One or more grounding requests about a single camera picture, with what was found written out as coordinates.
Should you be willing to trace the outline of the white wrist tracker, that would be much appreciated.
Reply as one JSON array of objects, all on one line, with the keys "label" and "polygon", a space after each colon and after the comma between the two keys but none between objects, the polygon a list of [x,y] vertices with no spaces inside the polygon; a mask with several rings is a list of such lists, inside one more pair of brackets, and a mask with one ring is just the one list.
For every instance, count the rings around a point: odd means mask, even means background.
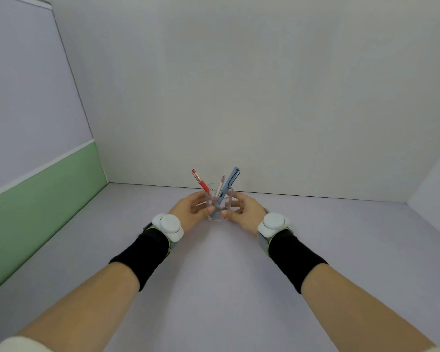
[{"label": "white wrist tracker", "polygon": [[170,242],[178,242],[184,235],[180,220],[172,214],[160,213],[152,219],[156,227]]},{"label": "white wrist tracker", "polygon": [[270,239],[277,233],[288,229],[290,220],[279,213],[268,213],[258,225],[258,234],[265,239]]}]

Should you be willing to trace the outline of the red gel pen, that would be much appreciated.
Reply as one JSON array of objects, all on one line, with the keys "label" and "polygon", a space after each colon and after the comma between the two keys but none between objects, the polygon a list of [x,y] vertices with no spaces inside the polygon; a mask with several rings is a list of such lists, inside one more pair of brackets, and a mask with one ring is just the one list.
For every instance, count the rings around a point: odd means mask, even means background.
[{"label": "red gel pen", "polygon": [[199,176],[199,174],[196,172],[195,169],[192,169],[191,172],[192,172],[194,178],[196,179],[196,181],[199,183],[199,185],[204,190],[204,192],[211,199],[211,203],[216,207],[217,206],[217,202],[216,202],[216,200],[214,198],[214,195],[213,195],[213,192],[211,191],[211,189],[208,187],[208,185],[205,183],[205,181]]}]

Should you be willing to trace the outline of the person's left hand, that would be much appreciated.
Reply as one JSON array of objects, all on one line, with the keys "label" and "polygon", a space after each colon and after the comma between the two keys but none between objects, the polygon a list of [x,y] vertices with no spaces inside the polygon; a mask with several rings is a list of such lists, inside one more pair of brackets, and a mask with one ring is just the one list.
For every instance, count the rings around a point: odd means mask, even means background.
[{"label": "person's left hand", "polygon": [[207,206],[204,191],[197,191],[182,198],[169,211],[169,214],[175,215],[180,220],[184,233],[192,230],[201,220],[208,217],[196,216],[194,214],[195,206]]}]

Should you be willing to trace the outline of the white left wrist tracker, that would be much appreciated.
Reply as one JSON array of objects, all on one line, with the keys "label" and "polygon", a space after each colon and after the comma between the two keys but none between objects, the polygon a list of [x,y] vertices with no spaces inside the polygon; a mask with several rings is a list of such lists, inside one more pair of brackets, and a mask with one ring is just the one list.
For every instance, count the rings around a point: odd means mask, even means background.
[{"label": "white left wrist tracker", "polygon": [[184,235],[180,220],[172,214],[160,213],[152,219],[156,227],[170,242],[178,242]]}]

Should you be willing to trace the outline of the person's right forearm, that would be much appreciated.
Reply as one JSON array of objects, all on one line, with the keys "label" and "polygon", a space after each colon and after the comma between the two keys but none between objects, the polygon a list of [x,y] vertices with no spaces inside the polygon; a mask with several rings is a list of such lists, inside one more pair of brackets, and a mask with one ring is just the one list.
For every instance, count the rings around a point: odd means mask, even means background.
[{"label": "person's right forearm", "polygon": [[[265,251],[269,240],[258,234]],[[407,320],[328,264],[310,272],[301,295],[339,352],[440,352]]]}]

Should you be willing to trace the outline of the light blue fountain pen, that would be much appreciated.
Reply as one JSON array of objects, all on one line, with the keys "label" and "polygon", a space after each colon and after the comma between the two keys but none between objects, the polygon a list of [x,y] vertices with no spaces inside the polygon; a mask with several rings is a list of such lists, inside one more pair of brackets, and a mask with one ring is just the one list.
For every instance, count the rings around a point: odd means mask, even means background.
[{"label": "light blue fountain pen", "polygon": [[239,174],[240,174],[240,169],[238,167],[234,167],[229,177],[225,179],[220,195],[218,198],[216,198],[218,208],[220,208],[220,205],[223,199],[225,198],[225,196],[231,191],[233,183],[235,182]]}]

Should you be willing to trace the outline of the black wristband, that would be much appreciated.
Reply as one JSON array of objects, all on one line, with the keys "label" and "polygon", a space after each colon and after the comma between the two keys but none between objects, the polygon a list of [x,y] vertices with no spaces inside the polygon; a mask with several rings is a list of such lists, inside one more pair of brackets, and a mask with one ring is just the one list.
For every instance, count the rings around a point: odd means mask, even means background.
[{"label": "black wristband", "polygon": [[328,264],[304,245],[290,229],[275,234],[267,243],[266,252],[299,294],[302,294],[302,285],[310,272],[320,264]]},{"label": "black wristband", "polygon": [[147,225],[140,235],[109,264],[118,262],[127,266],[139,282],[139,291],[146,285],[155,269],[171,252],[171,241],[154,225]]}]

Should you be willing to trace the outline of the black right wristband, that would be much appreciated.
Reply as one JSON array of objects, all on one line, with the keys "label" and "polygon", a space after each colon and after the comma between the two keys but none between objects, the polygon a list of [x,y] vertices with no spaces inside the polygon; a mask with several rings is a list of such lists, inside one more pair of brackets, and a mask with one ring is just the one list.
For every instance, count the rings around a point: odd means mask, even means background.
[{"label": "black right wristband", "polygon": [[266,252],[299,294],[302,294],[302,285],[310,272],[320,264],[328,264],[304,245],[290,229],[275,234],[267,243]]}]

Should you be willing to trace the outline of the person's right hand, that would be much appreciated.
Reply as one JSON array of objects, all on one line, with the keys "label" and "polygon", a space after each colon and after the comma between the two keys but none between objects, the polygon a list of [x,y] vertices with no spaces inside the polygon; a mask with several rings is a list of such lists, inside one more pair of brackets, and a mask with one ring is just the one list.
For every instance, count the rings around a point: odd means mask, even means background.
[{"label": "person's right hand", "polygon": [[267,210],[256,199],[244,193],[235,192],[233,198],[235,200],[232,200],[232,207],[237,207],[237,210],[240,210],[240,218],[227,220],[239,225],[252,236],[257,236],[258,225],[268,214]]}]

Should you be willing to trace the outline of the black left wristband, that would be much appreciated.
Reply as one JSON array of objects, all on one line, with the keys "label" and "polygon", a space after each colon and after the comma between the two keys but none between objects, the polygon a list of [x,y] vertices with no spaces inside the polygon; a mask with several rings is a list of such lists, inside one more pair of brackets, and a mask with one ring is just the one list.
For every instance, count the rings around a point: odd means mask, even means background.
[{"label": "black left wristband", "polygon": [[118,262],[127,266],[139,282],[139,291],[146,285],[155,269],[171,252],[171,241],[154,225],[147,225],[140,235],[109,264]]}]

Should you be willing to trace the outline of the person's left forearm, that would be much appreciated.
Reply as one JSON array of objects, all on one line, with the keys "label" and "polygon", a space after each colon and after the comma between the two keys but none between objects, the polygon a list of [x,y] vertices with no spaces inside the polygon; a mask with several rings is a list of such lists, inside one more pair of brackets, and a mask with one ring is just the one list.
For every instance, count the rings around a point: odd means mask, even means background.
[{"label": "person's left forearm", "polygon": [[19,331],[53,352],[101,352],[139,291],[135,274],[108,264]]}]

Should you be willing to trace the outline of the white right wrist tracker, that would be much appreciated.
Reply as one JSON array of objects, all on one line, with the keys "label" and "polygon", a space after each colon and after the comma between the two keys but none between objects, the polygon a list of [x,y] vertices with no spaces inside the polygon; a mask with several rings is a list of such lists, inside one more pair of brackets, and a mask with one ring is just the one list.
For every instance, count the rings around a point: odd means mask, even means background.
[{"label": "white right wrist tracker", "polygon": [[265,239],[270,239],[277,233],[288,229],[290,220],[279,213],[268,213],[258,225],[258,234]]}]

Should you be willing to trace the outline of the clear plastic pen cup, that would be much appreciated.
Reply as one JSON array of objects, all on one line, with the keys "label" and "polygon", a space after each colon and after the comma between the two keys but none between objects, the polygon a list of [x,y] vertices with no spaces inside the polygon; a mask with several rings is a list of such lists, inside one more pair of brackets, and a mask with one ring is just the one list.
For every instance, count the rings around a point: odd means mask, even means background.
[{"label": "clear plastic pen cup", "polygon": [[210,194],[205,193],[205,202],[207,207],[215,208],[214,211],[208,216],[210,221],[225,221],[227,220],[222,212],[231,211],[232,199],[234,194],[233,188],[228,188],[225,191],[225,195],[222,198],[216,197],[217,188],[219,183],[208,183],[207,187],[210,190]]}]

